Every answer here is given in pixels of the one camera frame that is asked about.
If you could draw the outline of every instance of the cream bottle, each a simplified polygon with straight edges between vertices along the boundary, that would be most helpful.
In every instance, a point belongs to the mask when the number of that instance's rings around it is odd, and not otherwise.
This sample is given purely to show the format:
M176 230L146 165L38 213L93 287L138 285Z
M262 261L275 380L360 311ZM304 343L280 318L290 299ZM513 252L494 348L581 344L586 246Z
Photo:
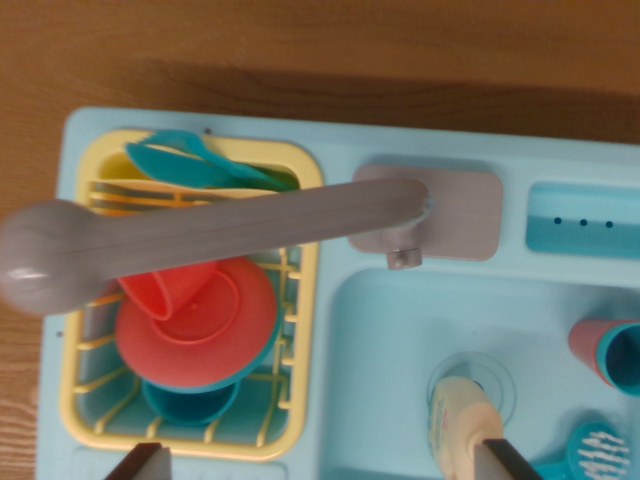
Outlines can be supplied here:
M503 438L498 410L473 380L446 377L436 385L429 413L429 445L445 480L474 480L475 446Z

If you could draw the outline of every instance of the red cup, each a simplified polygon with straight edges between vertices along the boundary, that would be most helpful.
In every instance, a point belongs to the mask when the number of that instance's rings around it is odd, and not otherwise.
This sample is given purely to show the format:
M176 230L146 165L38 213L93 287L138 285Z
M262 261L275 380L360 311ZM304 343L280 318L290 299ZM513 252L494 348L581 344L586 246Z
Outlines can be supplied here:
M217 263L204 262L119 278L131 300L155 320L168 320L216 274Z
M616 386L609 380L609 375L602 371L602 364L598 361L598 347L611 329L627 323L638 323L638 321L586 318L576 323L569 333L571 352L614 388Z

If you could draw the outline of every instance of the sink basin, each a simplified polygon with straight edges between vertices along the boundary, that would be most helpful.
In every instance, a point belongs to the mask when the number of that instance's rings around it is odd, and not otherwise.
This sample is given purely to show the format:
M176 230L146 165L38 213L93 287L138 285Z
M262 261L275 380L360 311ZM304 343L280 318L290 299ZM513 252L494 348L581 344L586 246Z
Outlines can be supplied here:
M628 427L638 402L573 357L567 336L581 318L639 307L640 295L620 288L382 269L352 275L331 310L324 478L439 478L428 453L427 384L458 352L489 354L510 373L516 405L505 436L529 460L560 454L590 417Z

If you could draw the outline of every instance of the blue cup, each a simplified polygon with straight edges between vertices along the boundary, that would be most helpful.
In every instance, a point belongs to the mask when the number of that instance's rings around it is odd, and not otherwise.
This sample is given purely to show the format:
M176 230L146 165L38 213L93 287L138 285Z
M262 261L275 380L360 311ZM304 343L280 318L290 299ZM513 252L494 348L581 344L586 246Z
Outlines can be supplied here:
M186 427L211 423L229 409L239 390L239 381L200 393L175 392L142 381L142 394L153 411L170 423Z

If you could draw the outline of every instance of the drain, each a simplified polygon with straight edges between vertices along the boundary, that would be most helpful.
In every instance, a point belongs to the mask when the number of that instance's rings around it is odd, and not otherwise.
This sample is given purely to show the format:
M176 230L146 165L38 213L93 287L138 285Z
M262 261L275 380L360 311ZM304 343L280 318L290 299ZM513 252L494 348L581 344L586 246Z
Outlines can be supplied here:
M437 383L445 377L466 377L484 390L504 425L516 407L516 386L507 369L495 358L480 352L462 352L446 358L434 370L427 390L431 400Z

